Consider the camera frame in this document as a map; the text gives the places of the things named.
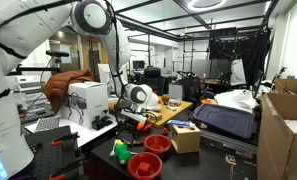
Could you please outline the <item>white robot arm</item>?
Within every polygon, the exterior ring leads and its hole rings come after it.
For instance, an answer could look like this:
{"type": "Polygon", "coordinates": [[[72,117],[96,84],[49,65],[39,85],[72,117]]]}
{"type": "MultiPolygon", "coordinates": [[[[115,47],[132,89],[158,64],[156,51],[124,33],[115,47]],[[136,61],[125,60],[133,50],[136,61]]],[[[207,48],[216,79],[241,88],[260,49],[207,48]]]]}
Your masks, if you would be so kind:
{"type": "Polygon", "coordinates": [[[115,93],[131,102],[135,112],[146,109],[152,98],[149,86],[132,84],[122,77],[131,48],[109,0],[14,0],[0,9],[0,180],[11,178],[34,159],[6,76],[63,28],[100,39],[115,93]]]}

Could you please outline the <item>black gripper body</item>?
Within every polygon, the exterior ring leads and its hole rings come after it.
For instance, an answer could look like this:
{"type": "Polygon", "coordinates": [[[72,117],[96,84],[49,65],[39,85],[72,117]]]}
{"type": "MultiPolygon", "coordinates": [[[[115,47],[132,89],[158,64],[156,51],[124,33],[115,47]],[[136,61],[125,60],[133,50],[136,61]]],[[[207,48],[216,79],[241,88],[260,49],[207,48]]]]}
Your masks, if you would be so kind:
{"type": "Polygon", "coordinates": [[[141,130],[138,129],[138,125],[139,121],[123,116],[118,121],[117,135],[120,135],[121,133],[128,133],[134,137],[138,137],[141,132],[141,130]]]}

